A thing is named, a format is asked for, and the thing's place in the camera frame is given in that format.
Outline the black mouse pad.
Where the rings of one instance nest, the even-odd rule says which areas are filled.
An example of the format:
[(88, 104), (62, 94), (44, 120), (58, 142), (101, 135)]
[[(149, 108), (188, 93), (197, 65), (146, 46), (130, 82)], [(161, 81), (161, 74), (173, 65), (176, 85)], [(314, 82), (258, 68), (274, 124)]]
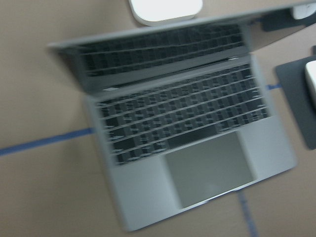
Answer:
[(278, 80), (310, 150), (316, 148), (316, 109), (305, 80), (305, 65), (315, 59), (313, 55), (275, 67)]

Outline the white computer mouse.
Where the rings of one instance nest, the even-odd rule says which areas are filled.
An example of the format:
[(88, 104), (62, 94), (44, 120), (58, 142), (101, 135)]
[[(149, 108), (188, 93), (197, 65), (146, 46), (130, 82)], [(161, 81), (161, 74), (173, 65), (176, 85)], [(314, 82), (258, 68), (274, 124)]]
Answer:
[(305, 78), (308, 88), (313, 96), (316, 95), (316, 61), (310, 61), (305, 65)]

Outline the silver laptop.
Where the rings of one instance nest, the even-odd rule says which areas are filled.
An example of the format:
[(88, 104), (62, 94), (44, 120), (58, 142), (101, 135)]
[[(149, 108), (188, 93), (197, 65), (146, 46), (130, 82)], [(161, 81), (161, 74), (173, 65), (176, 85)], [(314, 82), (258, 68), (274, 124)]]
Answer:
[(285, 6), (49, 44), (85, 93), (127, 231), (296, 166), (253, 55), (290, 23)]

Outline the white desk lamp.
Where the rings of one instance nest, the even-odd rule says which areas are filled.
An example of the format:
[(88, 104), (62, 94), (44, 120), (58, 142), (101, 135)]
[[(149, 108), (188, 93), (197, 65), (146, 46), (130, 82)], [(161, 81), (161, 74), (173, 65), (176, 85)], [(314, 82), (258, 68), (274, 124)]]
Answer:
[(134, 18), (146, 26), (189, 20), (203, 7), (202, 0), (130, 0)]

